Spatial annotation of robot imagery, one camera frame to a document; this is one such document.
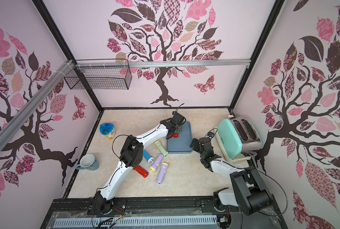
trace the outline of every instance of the wall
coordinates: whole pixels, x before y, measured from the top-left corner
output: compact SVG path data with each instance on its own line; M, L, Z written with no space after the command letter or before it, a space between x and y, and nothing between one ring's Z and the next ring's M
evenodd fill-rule
M259 169L286 190L287 226L340 228L340 1L287 1L235 112L264 144Z
M0 130L66 61L29 0L0 1ZM0 228L39 228L98 111L61 81L0 153Z
M44 2L76 59L130 61L248 59L274 3L273 0ZM129 90L94 92L103 107L177 107L181 103L229 106L244 69L245 66L132 69Z

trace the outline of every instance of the purple flashlight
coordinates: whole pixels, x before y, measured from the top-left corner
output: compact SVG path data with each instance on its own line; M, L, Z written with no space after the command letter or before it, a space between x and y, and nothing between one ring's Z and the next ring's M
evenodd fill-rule
M157 158L155 159L154 163L149 167L149 170L153 173L156 172L157 167L159 166L159 164L161 163L161 161L164 159L164 155L162 155L161 153L159 153L157 155Z
M157 180L156 182L161 184L162 181L164 180L164 176L165 176L165 173L166 173L166 170L168 169L169 165L165 162L162 162L161 163L161 169L160 169L160 173L159 173L159 176L157 177Z

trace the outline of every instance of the toaster slot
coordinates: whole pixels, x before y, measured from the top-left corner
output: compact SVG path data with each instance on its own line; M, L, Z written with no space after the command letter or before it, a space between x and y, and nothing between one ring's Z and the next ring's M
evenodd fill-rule
M242 123L244 124L246 130L248 131L250 137L251 137L253 140L256 140L256 134L255 134L255 132L253 131L253 129L251 128L250 124L249 124L245 119L242 119L241 121L242 121Z
M233 122L234 122L234 124L235 124L235 126L236 126L236 129L237 129L237 131L239 132L241 138L242 138L244 141L247 141L247 140L248 140L248 137L246 136L245 131L244 131L243 128L241 127L240 122L237 121L237 120L234 120Z

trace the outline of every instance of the marble floor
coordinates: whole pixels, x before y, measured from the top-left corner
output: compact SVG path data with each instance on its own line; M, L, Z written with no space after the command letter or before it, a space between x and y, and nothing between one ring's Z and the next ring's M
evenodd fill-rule
M136 136L154 128L161 120L172 117L172 111L172 109L106 110L100 124L113 123L116 135ZM226 108L179 109L178 112L191 123L192 137L198 139L204 137L229 115ZM117 154L122 149L125 139L126 136L116 139L114 151ZM160 141L166 147L166 139L161 138ZM99 128L96 130L87 153L93 154L98 159L100 167L96 171L80 170L68 198L94 196L96 189L103 187L108 181L118 164L118 158L111 149L112 143L113 140L100 134ZM215 154L223 156L215 138L212 140L212 146ZM159 153L153 144L146 150L154 157ZM155 182L158 172L150 172L149 164L143 159L140 166L149 171L149 175L143 178L136 171L130 171L119 187L116 197L209 196L221 188L232 188L229 180L205 169L199 160L200 155L195 151L187 154L169 154L163 159L163 162L169 164L169 168L163 183L158 184Z

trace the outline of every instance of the wire basket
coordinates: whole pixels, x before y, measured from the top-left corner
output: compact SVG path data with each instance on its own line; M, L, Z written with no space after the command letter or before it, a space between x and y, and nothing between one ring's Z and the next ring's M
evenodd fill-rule
M132 80L131 70L129 65L119 64L118 66L80 66L71 70L65 76L65 81L70 89L128 90Z

